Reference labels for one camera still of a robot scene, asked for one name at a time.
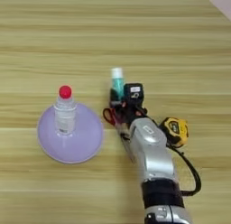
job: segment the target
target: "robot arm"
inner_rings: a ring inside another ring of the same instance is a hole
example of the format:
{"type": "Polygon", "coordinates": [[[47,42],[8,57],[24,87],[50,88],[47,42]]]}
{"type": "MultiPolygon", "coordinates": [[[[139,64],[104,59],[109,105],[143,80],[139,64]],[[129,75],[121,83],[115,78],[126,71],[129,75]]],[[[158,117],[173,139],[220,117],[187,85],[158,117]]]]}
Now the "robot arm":
{"type": "Polygon", "coordinates": [[[150,119],[147,110],[142,108],[142,84],[125,84],[124,93],[120,100],[111,89],[110,108],[104,110],[104,118],[116,127],[131,160],[137,164],[143,192],[145,224],[192,224],[182,196],[197,193],[201,188],[201,181],[189,160],[175,149],[187,141],[187,125],[183,120],[167,118],[158,126],[150,119]],[[106,118],[105,112],[108,109],[112,120],[106,118]],[[191,169],[196,182],[195,191],[180,191],[166,146],[177,152],[191,169]]]}
{"type": "Polygon", "coordinates": [[[131,124],[130,149],[140,173],[145,224],[191,224],[166,144],[165,134],[150,118],[131,124]]]}

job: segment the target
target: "tape measure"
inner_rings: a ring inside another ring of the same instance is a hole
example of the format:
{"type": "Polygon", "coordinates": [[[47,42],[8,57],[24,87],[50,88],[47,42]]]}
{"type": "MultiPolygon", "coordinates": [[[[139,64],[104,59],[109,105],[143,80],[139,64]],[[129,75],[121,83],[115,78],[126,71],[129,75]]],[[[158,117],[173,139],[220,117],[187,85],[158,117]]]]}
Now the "tape measure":
{"type": "Polygon", "coordinates": [[[188,142],[188,124],[184,119],[167,117],[161,123],[160,129],[166,135],[168,143],[176,148],[180,148],[188,142]]]}

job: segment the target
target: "wood grain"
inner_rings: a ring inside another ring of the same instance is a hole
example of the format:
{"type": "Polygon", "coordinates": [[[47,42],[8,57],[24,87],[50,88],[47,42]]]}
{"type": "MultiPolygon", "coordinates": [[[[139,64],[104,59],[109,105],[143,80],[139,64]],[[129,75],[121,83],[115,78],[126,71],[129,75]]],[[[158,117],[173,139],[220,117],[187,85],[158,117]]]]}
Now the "wood grain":
{"type": "Polygon", "coordinates": [[[53,161],[36,139],[62,84],[102,117],[114,66],[144,84],[152,117],[188,119],[184,151],[203,181],[185,200],[194,223],[230,223],[230,53],[231,23],[207,0],[0,0],[0,223],[143,223],[135,167],[103,119],[103,148],[83,164],[53,161]]]}

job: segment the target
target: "plastic bottle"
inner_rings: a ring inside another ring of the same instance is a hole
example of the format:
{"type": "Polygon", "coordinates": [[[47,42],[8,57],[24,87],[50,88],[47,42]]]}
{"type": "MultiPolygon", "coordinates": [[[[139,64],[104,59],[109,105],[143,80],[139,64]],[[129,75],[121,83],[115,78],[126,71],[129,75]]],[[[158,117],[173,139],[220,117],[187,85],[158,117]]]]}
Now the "plastic bottle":
{"type": "Polygon", "coordinates": [[[117,92],[119,99],[124,96],[124,77],[122,68],[112,69],[112,88],[117,92]]]}
{"type": "Polygon", "coordinates": [[[58,133],[68,135],[75,129],[77,104],[71,96],[71,88],[62,86],[54,105],[55,127],[58,133]]]}

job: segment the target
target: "black cable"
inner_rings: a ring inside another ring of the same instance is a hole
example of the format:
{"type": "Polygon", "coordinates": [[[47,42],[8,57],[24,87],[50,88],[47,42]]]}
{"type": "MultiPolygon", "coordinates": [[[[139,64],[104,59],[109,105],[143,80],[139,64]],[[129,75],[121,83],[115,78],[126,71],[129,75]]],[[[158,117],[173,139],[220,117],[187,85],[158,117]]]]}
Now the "black cable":
{"type": "Polygon", "coordinates": [[[142,116],[144,116],[144,117],[147,117],[147,118],[150,118],[150,117],[148,117],[148,115],[146,114],[146,113],[144,113],[143,112],[143,108],[140,108],[140,107],[138,107],[138,106],[135,106],[135,108],[142,114],[142,116]]]}
{"type": "Polygon", "coordinates": [[[171,145],[167,145],[168,148],[170,148],[173,152],[177,153],[186,163],[186,165],[189,167],[193,178],[195,180],[195,189],[193,191],[181,191],[182,196],[193,196],[196,193],[198,193],[201,190],[201,180],[199,177],[199,173],[197,172],[197,170],[194,168],[194,166],[192,165],[192,163],[189,161],[189,159],[184,155],[184,153],[180,152],[178,149],[176,149],[174,146],[171,145]]]}

